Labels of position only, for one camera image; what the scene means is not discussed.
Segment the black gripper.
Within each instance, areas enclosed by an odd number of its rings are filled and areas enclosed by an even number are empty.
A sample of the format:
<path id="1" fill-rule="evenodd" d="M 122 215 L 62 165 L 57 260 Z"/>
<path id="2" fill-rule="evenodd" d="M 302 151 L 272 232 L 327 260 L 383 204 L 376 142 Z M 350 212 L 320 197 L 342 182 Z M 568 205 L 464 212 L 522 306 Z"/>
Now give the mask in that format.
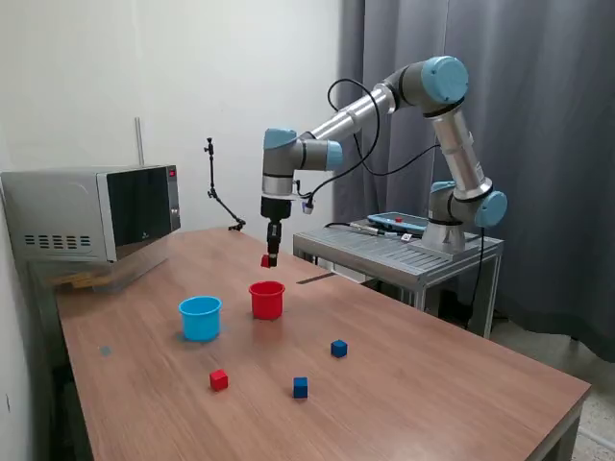
<path id="1" fill-rule="evenodd" d="M 291 208 L 290 200 L 261 197 L 260 215 L 269 221 L 266 235 L 268 267 L 277 266 L 281 243 L 281 221 L 290 217 Z"/>

